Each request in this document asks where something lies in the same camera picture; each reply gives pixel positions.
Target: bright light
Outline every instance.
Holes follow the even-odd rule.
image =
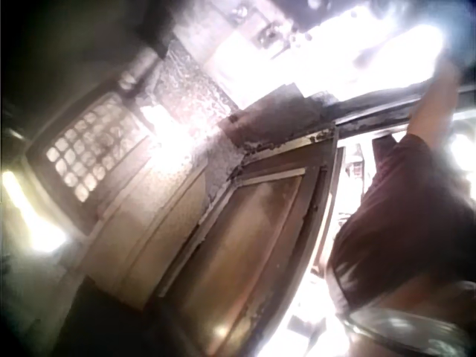
[[[476,200],[476,173],[470,173],[466,179],[471,183],[471,198]]]
[[[261,349],[258,357],[304,356],[309,339],[289,329],[276,331],[271,340]]]
[[[224,326],[217,326],[213,329],[215,335],[220,338],[225,338],[228,334],[228,329]]]
[[[160,144],[153,156],[156,168],[166,175],[189,170],[194,146],[186,128],[174,120],[163,106],[143,106],[141,111],[154,126],[155,139]]]
[[[396,132],[395,134],[392,134],[393,138],[397,143],[399,143],[405,135],[407,135],[406,130],[404,130],[403,132]]]
[[[335,317],[326,319],[326,331],[319,337],[317,344],[309,351],[308,357],[345,356],[350,347],[345,327]]]
[[[64,232],[38,216],[12,172],[6,171],[2,173],[1,177],[8,196],[15,207],[19,209],[30,231],[31,247],[44,253],[58,249],[66,241]]]
[[[461,170],[476,170],[476,147],[467,136],[456,134],[450,143],[450,150]]]

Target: metal trim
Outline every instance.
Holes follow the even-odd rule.
[[[225,208],[236,188],[237,187],[234,184],[228,187],[228,189],[225,191],[225,194],[220,198],[216,207],[213,208],[206,219],[203,220],[203,223],[198,226],[196,232],[192,234],[192,237],[184,244],[181,251],[177,254],[176,258],[174,261],[172,261],[172,264],[170,264],[170,267],[165,272],[161,282],[158,284],[157,291],[155,292],[156,296],[162,298],[169,291],[173,282],[176,280],[181,270],[192,256],[192,253],[205,240],[205,237],[215,224],[220,213]]]
[[[283,145],[280,145],[274,149],[265,149],[263,151],[259,151],[253,155],[245,157],[243,159],[243,164],[250,164],[251,162],[263,160],[264,158],[270,158],[272,156],[279,155],[284,152],[299,149],[300,147],[304,147],[306,145],[316,144],[321,141],[325,141],[334,134],[334,131],[335,127],[333,126],[332,128],[322,129],[317,132],[313,132],[312,134],[305,135],[301,138],[296,138],[287,141]]]
[[[471,84],[467,86],[461,86],[460,89],[458,90],[458,93],[465,93],[467,91],[474,91],[476,89],[476,85]],[[361,110],[360,112],[356,112],[354,114],[346,115],[342,118],[336,119],[335,120],[335,125],[341,125],[343,123],[348,123],[350,121],[353,121],[355,119],[359,119],[361,117],[366,117],[368,115],[373,115],[379,112],[383,112],[384,110],[387,109],[397,109],[400,106],[406,106],[408,104],[413,104],[420,100],[422,98],[422,94],[413,94],[410,97],[406,97],[403,100],[398,100],[389,104],[383,104],[381,106],[374,106],[373,108],[369,109],[364,109]]]
[[[262,182],[267,182],[267,181],[275,181],[275,180],[287,179],[294,176],[302,176],[304,175],[304,173],[306,173],[306,168],[302,167],[300,169],[283,171],[281,173],[272,173],[270,175],[248,178],[246,180],[237,180],[235,185],[238,188],[238,187],[248,186],[250,184],[260,184]]]
[[[476,85],[471,84],[471,85],[460,87],[458,93],[462,94],[462,93],[471,92],[471,91],[475,91],[475,90],[476,90]],[[355,121],[355,120],[357,120],[359,118],[362,118],[362,117],[368,117],[368,116],[371,116],[371,115],[378,114],[378,113],[383,112],[383,111],[388,110],[388,109],[398,109],[399,107],[403,107],[403,106],[406,106],[406,105],[413,104],[413,103],[417,102],[419,99],[421,99],[421,96],[422,96],[421,94],[414,94],[410,97],[407,97],[404,100],[398,100],[396,102],[392,102],[392,103],[389,103],[389,104],[384,104],[384,105],[381,105],[381,106],[375,106],[375,107],[370,108],[370,109],[361,110],[360,112],[356,112],[355,114],[346,115],[342,118],[335,119],[334,124],[336,126],[338,126],[338,125],[341,125],[341,124],[344,124],[344,123],[349,123],[351,121]],[[455,112],[454,120],[465,120],[465,119],[469,119],[473,116],[476,117],[476,109],[464,110],[464,111],[460,111],[460,112]],[[256,152],[253,155],[245,157],[243,159],[243,164],[250,164],[251,162],[263,160],[264,158],[269,158],[271,156],[278,155],[278,154],[281,154],[283,152],[287,152],[287,151],[290,151],[290,150],[293,150],[293,149],[298,149],[300,147],[304,147],[306,145],[311,145],[311,144],[318,143],[320,141],[324,141],[324,140],[329,138],[329,136],[327,134],[327,130],[329,130],[329,129],[318,130],[317,132],[313,132],[311,134],[304,135],[300,138],[296,138],[296,139],[287,141],[286,143],[284,143],[280,146],[277,146],[274,149],[265,149],[263,151]],[[347,140],[347,139],[350,139],[350,138],[345,138],[345,139],[339,140],[338,147],[342,147],[343,144],[341,143],[341,141]]]

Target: glass block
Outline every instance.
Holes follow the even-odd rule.
[[[98,181],[101,181],[102,179],[104,179],[104,176],[106,176],[106,169],[101,165],[96,165],[92,169],[92,173],[94,174],[94,176],[96,176],[96,179]]]
[[[76,152],[76,154],[82,153],[85,149],[83,141],[78,140],[76,143],[74,143],[73,149]]]
[[[92,132],[96,135],[99,134],[100,132],[102,132],[103,130],[104,130],[104,125],[103,124],[96,124],[92,128]]]
[[[124,152],[129,152],[135,146],[135,142],[132,141],[130,138],[125,137],[120,141],[120,147],[124,150]]]
[[[125,117],[123,120],[120,121],[120,125],[127,131],[131,132],[135,129],[135,124],[132,121],[130,116]]]
[[[76,195],[77,199],[79,199],[81,202],[84,202],[88,199],[89,191],[86,187],[84,187],[84,185],[79,184],[74,190],[74,195]]]
[[[68,142],[64,138],[59,138],[54,144],[60,151],[68,149]]]
[[[96,155],[100,155],[103,152],[103,149],[100,145],[97,144],[92,144],[91,145],[91,151]]]
[[[109,124],[109,123],[111,123],[111,122],[112,122],[112,114],[111,114],[111,112],[109,111],[108,114],[103,115],[103,116],[101,117],[101,120],[102,120],[102,122],[103,122],[104,124]]]
[[[63,181],[67,186],[74,187],[77,185],[78,179],[73,173],[67,173],[66,176],[63,178]]]
[[[79,177],[83,177],[88,172],[88,170],[84,167],[84,165],[80,163],[79,161],[73,165],[73,171]]]
[[[103,149],[110,148],[112,145],[114,145],[114,139],[110,134],[105,132],[100,136],[100,144]]]
[[[84,120],[89,124],[93,124],[97,120],[97,116],[95,113],[89,112],[84,116]]]
[[[94,135],[94,133],[92,132],[85,132],[83,134],[84,144],[86,145],[92,145],[95,139],[96,139],[96,135]]]
[[[66,171],[68,170],[68,167],[66,166],[65,161],[61,158],[54,167],[57,169],[57,172],[61,175],[64,176]]]
[[[116,159],[116,161],[119,161],[122,159],[124,156],[124,151],[122,150],[121,146],[116,145],[115,147],[112,148],[112,156]]]
[[[75,125],[74,128],[78,132],[84,132],[86,129],[88,129],[88,124],[84,120],[79,120]]]
[[[68,164],[73,164],[74,159],[76,158],[76,155],[74,154],[74,151],[71,149],[68,149],[68,151],[65,154],[65,160]]]
[[[117,95],[117,94],[113,94],[107,101],[106,101],[106,104],[108,105],[113,105],[113,106],[117,106],[118,104],[121,104],[122,103],[122,100],[121,98]]]
[[[46,152],[46,157],[48,158],[49,161],[55,162],[59,158],[60,154],[58,150],[56,150],[54,147],[51,147],[47,152]]]
[[[77,138],[77,132],[75,132],[73,129],[69,129],[67,132],[65,132],[65,137],[69,141],[75,141]]]
[[[103,165],[108,171],[111,170],[114,167],[114,159],[110,155],[107,155],[103,158]]]
[[[98,117],[102,117],[107,114],[107,106],[106,104],[100,104],[96,108],[94,108],[94,111],[97,113]]]
[[[86,151],[84,154],[82,154],[81,155],[81,160],[83,160],[84,164],[87,167],[91,167],[94,164],[96,164],[96,157],[90,151]]]
[[[119,126],[113,126],[109,131],[114,138],[121,139],[123,136],[123,129]]]
[[[85,178],[84,178],[84,184],[88,188],[90,192],[92,192],[96,186],[97,186],[97,181],[92,175],[92,173],[89,173]]]

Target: door panel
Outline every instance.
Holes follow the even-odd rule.
[[[158,303],[204,356],[242,354],[283,317],[317,251],[336,144],[246,165],[165,274]]]
[[[168,294],[190,336],[214,353],[260,276],[302,178],[238,188]]]

